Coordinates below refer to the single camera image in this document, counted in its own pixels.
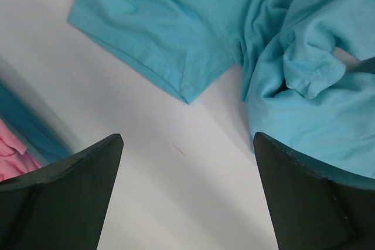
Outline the turquoise t shirt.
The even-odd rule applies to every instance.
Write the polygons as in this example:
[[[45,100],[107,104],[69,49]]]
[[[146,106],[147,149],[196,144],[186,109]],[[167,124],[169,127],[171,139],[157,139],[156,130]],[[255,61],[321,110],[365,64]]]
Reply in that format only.
[[[374,177],[374,0],[75,0],[68,21],[187,104],[239,64],[252,135]]]

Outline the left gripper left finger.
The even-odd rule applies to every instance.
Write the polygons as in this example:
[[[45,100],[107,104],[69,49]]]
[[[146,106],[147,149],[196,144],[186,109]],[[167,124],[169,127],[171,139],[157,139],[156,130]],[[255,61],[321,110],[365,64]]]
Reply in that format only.
[[[1,249],[97,249],[122,149],[115,133],[2,181]]]

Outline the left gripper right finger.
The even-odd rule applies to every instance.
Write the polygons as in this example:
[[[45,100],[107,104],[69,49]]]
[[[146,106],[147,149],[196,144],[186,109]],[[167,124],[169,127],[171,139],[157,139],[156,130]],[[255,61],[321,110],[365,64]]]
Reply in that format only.
[[[279,249],[374,249],[374,179],[261,132],[254,153]]]

